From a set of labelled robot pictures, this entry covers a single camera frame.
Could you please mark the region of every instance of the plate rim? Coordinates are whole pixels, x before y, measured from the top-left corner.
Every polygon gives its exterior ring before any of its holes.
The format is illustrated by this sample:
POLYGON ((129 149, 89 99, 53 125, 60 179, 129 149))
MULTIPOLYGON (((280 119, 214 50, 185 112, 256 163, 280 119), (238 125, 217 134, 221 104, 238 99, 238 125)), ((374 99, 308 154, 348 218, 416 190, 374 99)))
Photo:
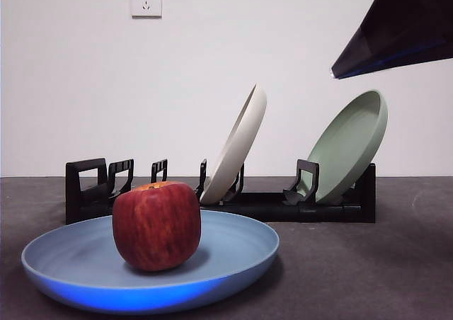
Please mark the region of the plate rim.
POLYGON ((28 272, 30 272, 30 273, 32 273, 34 275, 38 275, 41 279, 43 279, 43 280, 51 280, 52 282, 58 282, 58 283, 62 283, 62 284, 65 284, 65 285, 71 285, 71 286, 83 287, 83 288, 103 289, 103 290, 151 290, 151 289, 180 287, 180 286, 183 286, 183 285, 191 285, 191 284, 195 284, 195 283, 209 282, 209 281, 213 281, 213 280, 218 280, 220 278, 226 278, 226 277, 229 277, 229 276, 237 275, 237 274, 246 272, 247 270, 250 270, 250 269, 252 269, 254 267, 257 267, 261 263, 266 262, 269 258, 271 258, 274 255, 276 255, 277 250, 280 247, 280 237, 278 236, 278 233, 271 226, 269 226, 269 224, 266 224, 264 222, 258 221, 256 219, 251 218, 251 217, 238 215, 238 214, 232 214, 232 213, 229 213, 229 212, 220 212, 220 211, 214 211, 214 210, 200 210, 200 212, 201 213, 207 213, 207 214, 209 214, 209 213, 222 214, 222 215, 228 215, 229 217, 239 217, 239 218, 243 217, 243 218, 249 219, 252 222, 255 222, 256 224, 260 224, 260 226, 262 226, 262 227, 264 226, 264 228, 268 229, 268 231, 270 231, 273 234, 273 236, 275 237, 275 239, 276 239, 275 245, 273 246, 272 250, 266 256, 261 258, 258 262, 254 262, 251 265, 247 265, 245 268, 236 269, 236 270, 233 270, 233 271, 228 272, 228 273, 222 273, 220 275, 213 275, 212 277, 209 277, 209 278, 206 278, 206 279, 199 279, 199 280, 194 280, 194 281, 189 281, 189 282, 174 282, 174 283, 169 283, 169 284, 165 284, 165 285, 150 285, 150 286, 136 286, 136 287, 134 287, 134 286, 121 287, 121 286, 88 285, 88 284, 83 284, 83 283, 79 283, 79 282, 72 282, 70 280, 58 279, 58 278, 54 278, 52 276, 49 276, 47 274, 41 273, 39 270, 34 269, 33 267, 31 267, 26 262, 25 252, 27 251, 28 248, 30 248, 33 245, 33 243, 35 243, 36 241, 38 241, 42 237, 44 237, 44 236, 46 236, 46 235, 48 235, 48 234, 50 234, 52 232, 59 231, 59 230, 61 230, 63 228, 66 228, 66 227, 76 227, 80 223, 94 222, 97 219, 107 219, 107 218, 111 218, 112 217, 111 215, 107 215, 107 216, 103 216, 103 217, 97 217, 97 218, 94 218, 94 219, 86 219, 84 221, 75 222, 75 223, 72 223, 72 224, 65 224, 65 225, 63 225, 61 227, 49 230, 48 232, 45 232, 44 234, 39 235, 38 237, 34 238, 32 241, 30 241, 24 247, 24 249, 22 250, 22 253, 21 253, 21 262, 22 262, 22 265, 23 265, 25 270, 27 270, 28 272))

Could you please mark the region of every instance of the blue plate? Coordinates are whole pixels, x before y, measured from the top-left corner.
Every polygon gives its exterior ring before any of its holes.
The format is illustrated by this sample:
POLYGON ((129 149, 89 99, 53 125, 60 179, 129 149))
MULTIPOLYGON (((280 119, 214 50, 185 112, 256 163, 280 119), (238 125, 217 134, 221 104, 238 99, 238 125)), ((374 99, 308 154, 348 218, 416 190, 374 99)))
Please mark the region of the blue plate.
POLYGON ((111 217, 70 224, 31 241, 22 252, 28 277, 49 297, 110 314, 157 314, 200 307, 255 282, 279 246, 268 225, 224 212, 202 211, 198 250, 159 273, 129 266, 117 252, 111 217))

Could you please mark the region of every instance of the green plate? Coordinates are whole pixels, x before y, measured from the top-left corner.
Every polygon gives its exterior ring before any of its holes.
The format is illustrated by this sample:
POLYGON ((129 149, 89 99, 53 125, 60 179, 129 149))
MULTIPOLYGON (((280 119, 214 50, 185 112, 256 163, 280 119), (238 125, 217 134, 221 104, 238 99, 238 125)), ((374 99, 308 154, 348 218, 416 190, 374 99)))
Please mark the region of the green plate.
MULTIPOLYGON (((373 160, 386 126, 387 105, 378 91, 361 94, 335 117, 308 158, 319 163, 317 203, 341 202, 373 160)), ((304 172, 297 191, 305 195, 310 187, 311 174, 304 172)))

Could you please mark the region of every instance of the white plate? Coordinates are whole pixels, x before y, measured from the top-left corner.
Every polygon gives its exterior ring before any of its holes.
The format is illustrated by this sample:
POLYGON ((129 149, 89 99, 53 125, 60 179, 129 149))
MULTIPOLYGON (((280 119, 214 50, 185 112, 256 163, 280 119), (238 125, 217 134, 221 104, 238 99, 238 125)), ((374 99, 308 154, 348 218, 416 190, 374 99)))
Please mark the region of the white plate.
POLYGON ((207 179, 207 187, 200 198, 202 204, 219 202, 233 184, 258 133, 266 105, 266 94, 256 84, 234 123, 213 174, 207 179))

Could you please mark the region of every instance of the white wall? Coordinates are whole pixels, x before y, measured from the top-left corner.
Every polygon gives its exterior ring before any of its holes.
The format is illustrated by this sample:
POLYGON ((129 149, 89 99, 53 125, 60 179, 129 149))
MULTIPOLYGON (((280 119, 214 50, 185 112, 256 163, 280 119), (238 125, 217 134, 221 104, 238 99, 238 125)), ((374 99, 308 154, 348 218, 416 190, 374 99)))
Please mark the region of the white wall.
POLYGON ((453 59, 329 75, 372 0, 1 0, 1 175, 62 176, 67 161, 168 157, 195 176, 257 81, 268 110, 246 175, 293 175, 331 119, 379 89, 389 105, 380 176, 453 175, 453 59))

